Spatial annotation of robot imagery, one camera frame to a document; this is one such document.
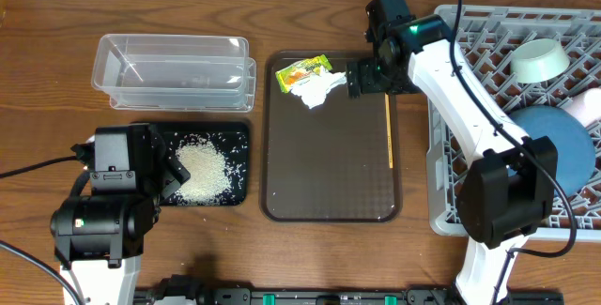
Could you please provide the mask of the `wooden chopstick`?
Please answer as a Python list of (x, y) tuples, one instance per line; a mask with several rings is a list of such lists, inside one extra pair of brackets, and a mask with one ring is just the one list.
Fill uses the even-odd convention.
[(392, 125), (391, 125), (391, 107), (390, 97), (388, 94), (384, 95), (385, 102), (385, 122), (386, 122), (386, 133), (387, 133), (387, 153), (389, 168), (393, 169), (393, 142), (392, 142)]

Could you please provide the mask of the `white rice pile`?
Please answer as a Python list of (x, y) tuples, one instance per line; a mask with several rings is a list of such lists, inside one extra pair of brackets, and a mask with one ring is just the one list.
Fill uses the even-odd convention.
[(236, 206), (246, 196), (246, 144), (222, 132), (191, 133), (179, 140), (177, 160), (190, 178), (175, 192), (179, 206)]

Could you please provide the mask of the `mint green bowl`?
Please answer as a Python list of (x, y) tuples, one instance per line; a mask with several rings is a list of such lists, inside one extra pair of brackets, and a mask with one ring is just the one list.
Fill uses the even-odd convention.
[(517, 47), (510, 67), (520, 84), (537, 84), (564, 73), (570, 59), (558, 40), (540, 38)]

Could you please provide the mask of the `pink cup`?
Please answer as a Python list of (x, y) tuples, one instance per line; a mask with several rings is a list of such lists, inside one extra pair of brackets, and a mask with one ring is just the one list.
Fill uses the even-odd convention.
[(592, 88), (571, 98), (571, 101), (562, 109), (574, 117), (583, 127), (588, 128), (593, 122), (600, 119), (600, 104), (600, 89)]

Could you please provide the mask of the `dark blue plate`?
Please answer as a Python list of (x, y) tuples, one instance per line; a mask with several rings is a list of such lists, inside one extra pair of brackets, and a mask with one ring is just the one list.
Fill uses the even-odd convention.
[(588, 131), (566, 111), (534, 105), (510, 113), (532, 139), (548, 137), (558, 152), (556, 180), (567, 197), (579, 192), (593, 175), (595, 150)]

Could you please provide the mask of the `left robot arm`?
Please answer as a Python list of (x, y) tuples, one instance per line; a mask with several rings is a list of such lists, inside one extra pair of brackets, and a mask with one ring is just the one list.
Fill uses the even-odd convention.
[(190, 175), (150, 123), (98, 128), (72, 147), (87, 169), (51, 218), (66, 303), (131, 304), (144, 236)]

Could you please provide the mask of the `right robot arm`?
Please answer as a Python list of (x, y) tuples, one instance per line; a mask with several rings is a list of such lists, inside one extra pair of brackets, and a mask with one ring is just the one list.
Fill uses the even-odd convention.
[(525, 244), (550, 215), (558, 154), (533, 139), (491, 98), (466, 63), (456, 30), (440, 16), (372, 15), (373, 56), (347, 65), (348, 94), (421, 91), (456, 138), (468, 172), (456, 209), (469, 236), (455, 279), (463, 304), (501, 304)]

